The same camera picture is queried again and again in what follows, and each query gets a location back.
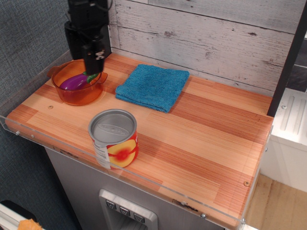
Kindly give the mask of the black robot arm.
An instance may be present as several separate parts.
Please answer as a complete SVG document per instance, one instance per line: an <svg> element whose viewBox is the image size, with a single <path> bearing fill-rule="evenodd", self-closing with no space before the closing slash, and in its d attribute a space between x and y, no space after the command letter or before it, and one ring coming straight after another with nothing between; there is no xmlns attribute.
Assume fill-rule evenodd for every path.
<svg viewBox="0 0 307 230"><path fill-rule="evenodd" d="M108 26L113 1L70 0L68 5L64 28L71 56L84 61L87 74L99 74L111 54Z"/></svg>

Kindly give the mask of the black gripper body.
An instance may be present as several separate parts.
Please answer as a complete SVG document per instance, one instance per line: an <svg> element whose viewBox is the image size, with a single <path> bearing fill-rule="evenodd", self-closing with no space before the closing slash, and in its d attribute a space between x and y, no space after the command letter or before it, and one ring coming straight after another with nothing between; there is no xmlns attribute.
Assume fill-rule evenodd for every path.
<svg viewBox="0 0 307 230"><path fill-rule="evenodd" d="M72 26L71 22L67 21L64 24L64 28L70 53L74 60L83 58L82 46L90 44L90 41L94 39L95 35L98 35L103 41L105 56L108 57L111 54L109 30L107 25L101 27L99 31L91 29L77 31L77 29Z"/></svg>

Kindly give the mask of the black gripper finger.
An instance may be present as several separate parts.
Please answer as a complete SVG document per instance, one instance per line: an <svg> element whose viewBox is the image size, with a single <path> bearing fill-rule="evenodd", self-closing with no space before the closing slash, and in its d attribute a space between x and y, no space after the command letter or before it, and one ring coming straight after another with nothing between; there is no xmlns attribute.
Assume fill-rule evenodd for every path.
<svg viewBox="0 0 307 230"><path fill-rule="evenodd" d="M87 75L99 74L103 71L105 47L102 40L92 40L81 46Z"/></svg>

